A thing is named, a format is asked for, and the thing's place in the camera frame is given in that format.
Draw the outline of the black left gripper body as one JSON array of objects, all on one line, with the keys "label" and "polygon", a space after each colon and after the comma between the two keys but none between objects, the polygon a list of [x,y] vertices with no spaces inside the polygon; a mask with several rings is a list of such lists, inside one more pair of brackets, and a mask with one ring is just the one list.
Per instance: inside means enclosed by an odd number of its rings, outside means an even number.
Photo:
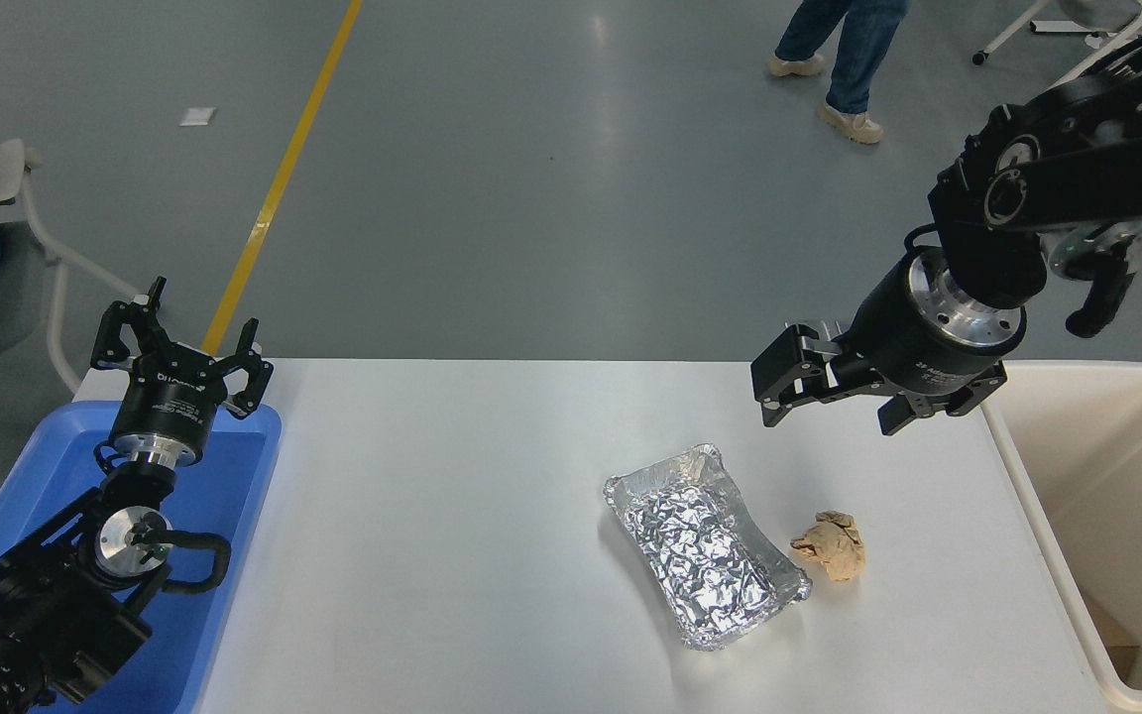
[{"label": "black left gripper body", "polygon": [[150,439],[203,454],[227,388],[216,358],[188,345],[145,351],[132,361],[130,385],[110,439],[116,451],[140,451]]}]

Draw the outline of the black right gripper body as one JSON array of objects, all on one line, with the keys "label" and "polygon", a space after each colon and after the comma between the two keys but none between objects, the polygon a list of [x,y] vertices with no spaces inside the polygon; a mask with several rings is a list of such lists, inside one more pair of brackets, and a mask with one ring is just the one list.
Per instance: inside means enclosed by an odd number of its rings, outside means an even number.
[{"label": "black right gripper body", "polygon": [[970,297],[942,254],[908,254],[837,338],[898,388],[944,395],[1018,345],[1018,310]]}]

